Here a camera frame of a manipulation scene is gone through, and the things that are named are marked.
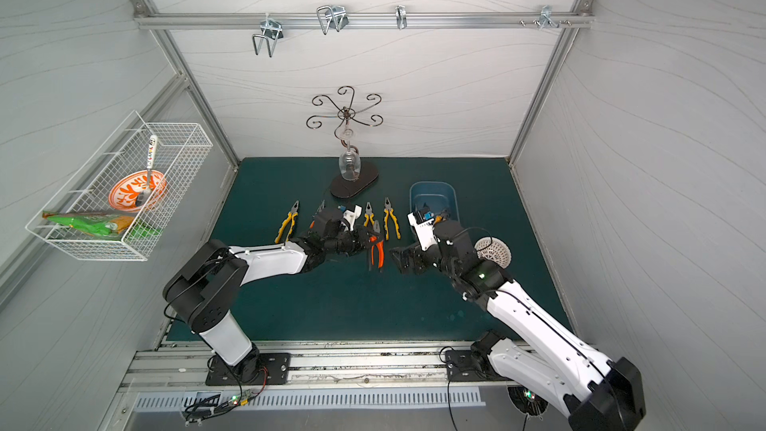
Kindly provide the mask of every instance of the green snack bag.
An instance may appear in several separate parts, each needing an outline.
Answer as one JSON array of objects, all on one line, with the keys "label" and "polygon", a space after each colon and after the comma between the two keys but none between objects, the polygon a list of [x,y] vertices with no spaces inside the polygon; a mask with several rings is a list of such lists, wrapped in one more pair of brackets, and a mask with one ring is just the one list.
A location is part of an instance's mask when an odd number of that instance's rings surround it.
[{"label": "green snack bag", "polygon": [[81,232],[99,237],[117,237],[133,222],[133,217],[116,214],[56,214],[43,212],[43,218],[59,225],[71,226]]},{"label": "green snack bag", "polygon": [[130,230],[130,238],[146,238],[147,236],[155,236],[162,233],[162,229],[152,228],[149,225],[143,223],[136,223]]}]

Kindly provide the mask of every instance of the metal hook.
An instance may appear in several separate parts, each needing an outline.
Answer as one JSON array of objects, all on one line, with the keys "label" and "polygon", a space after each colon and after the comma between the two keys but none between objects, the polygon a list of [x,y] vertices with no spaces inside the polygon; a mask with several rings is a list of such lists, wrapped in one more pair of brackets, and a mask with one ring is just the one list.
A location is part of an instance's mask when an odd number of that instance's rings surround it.
[{"label": "metal hook", "polygon": [[354,106],[354,95],[356,95],[356,91],[353,87],[350,85],[343,85],[341,88],[338,89],[338,95],[345,95],[347,91],[351,89],[351,103],[349,103],[349,109]]},{"label": "metal hook", "polygon": [[[273,57],[274,50],[276,50],[276,42],[283,37],[284,33],[282,32],[282,24],[267,17],[266,20],[261,22],[261,33],[253,34],[253,48],[255,49],[255,55],[258,55],[261,52],[261,49],[263,49],[263,41],[265,40],[269,56]],[[257,44],[255,43],[256,38],[261,39]]]},{"label": "metal hook", "polygon": [[[322,22],[322,16],[320,12],[324,10],[325,23]],[[322,28],[322,34],[327,35],[330,27],[335,27],[336,32],[340,32],[340,29],[349,25],[349,17],[345,15],[345,7],[340,5],[323,5],[316,9],[316,18],[320,22]]]},{"label": "metal hook", "polygon": [[[370,93],[367,95],[367,100],[373,102],[372,105],[369,107],[356,111],[352,109],[351,107],[354,105],[354,96],[356,95],[356,90],[354,90],[353,87],[350,85],[343,85],[338,89],[338,95],[345,95],[351,90],[351,102],[349,103],[348,107],[343,107],[342,109],[328,96],[328,95],[317,95],[313,99],[311,99],[311,103],[315,106],[320,106],[324,104],[323,99],[330,100],[330,103],[332,103],[336,109],[338,109],[338,113],[334,115],[340,120],[340,123],[336,127],[336,129],[332,132],[337,139],[343,143],[343,146],[347,146],[347,143],[343,140],[342,137],[338,135],[338,130],[340,130],[343,125],[348,125],[350,121],[355,121],[358,124],[365,125],[367,127],[377,127],[378,125],[383,123],[383,117],[381,117],[378,114],[370,115],[370,121],[372,123],[368,123],[366,121],[361,121],[356,118],[357,114],[362,113],[363,111],[367,111],[371,109],[372,107],[375,107],[377,104],[381,103],[383,101],[383,98],[376,94],[376,93]],[[306,127],[309,129],[318,129],[322,126],[321,121],[317,120],[319,118],[321,119],[331,119],[333,115],[312,115],[308,119],[306,119]]]},{"label": "metal hook", "polygon": [[407,28],[407,10],[403,5],[396,6],[396,26],[399,30]]},{"label": "metal hook", "polygon": [[551,19],[551,6],[546,5],[540,11],[540,18],[535,21],[538,29],[558,29],[561,22],[554,22]]}]

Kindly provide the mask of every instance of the teal table surface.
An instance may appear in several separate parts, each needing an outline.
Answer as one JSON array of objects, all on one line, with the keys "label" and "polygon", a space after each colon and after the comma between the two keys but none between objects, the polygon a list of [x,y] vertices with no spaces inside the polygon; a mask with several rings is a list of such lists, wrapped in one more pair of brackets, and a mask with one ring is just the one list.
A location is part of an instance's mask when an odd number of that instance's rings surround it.
[{"label": "teal table surface", "polygon": [[[337,158],[246,158],[212,237],[227,245],[272,244],[295,200],[300,200],[300,211],[293,235],[311,225],[322,199],[326,206],[358,204],[362,209],[369,201],[382,228],[388,196],[401,239],[388,220],[385,247],[409,245],[415,241],[407,222],[410,186],[421,180],[444,181],[455,188],[461,224],[483,227],[503,240],[512,253],[508,273],[571,329],[503,159],[363,160],[375,163],[380,177],[352,199],[338,200],[329,192],[339,173]],[[477,229],[470,234],[474,242],[485,235]],[[253,340],[475,340],[490,329],[518,338],[476,304],[465,302],[437,271],[401,275],[386,256],[382,272],[369,272],[368,259],[366,254],[330,256],[310,273],[249,283],[240,289],[231,312]],[[168,340],[195,339],[183,323],[168,332]]]}]

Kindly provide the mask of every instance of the white wire basket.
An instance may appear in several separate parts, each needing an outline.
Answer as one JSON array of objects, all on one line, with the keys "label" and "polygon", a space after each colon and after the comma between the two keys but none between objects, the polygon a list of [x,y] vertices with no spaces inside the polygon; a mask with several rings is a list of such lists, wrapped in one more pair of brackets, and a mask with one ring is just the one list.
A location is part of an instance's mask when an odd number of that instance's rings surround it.
[{"label": "white wire basket", "polygon": [[[121,179],[146,172],[152,134],[158,138],[152,173],[158,171],[162,178],[157,178],[159,174],[152,178],[155,187],[138,213],[115,210],[110,205],[110,193]],[[79,260],[146,261],[212,146],[199,124],[145,122],[133,111],[27,223],[26,229]],[[135,218],[119,236],[104,239],[48,221],[42,218],[43,210],[57,214],[104,212]]]}]

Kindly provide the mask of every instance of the ventilation grille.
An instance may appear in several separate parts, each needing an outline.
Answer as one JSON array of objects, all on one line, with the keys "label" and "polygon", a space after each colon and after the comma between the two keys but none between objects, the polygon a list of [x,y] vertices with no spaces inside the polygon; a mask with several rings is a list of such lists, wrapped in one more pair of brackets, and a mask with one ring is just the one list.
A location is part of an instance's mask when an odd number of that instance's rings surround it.
[{"label": "ventilation grille", "polygon": [[[136,413],[178,411],[217,395],[217,391],[139,393]],[[232,391],[224,391],[228,399]],[[212,399],[218,404],[221,398]],[[479,387],[452,387],[453,407],[482,407]],[[447,406],[446,387],[442,388],[382,388],[382,389],[268,389],[259,397],[240,407],[256,409],[420,409]]]}]

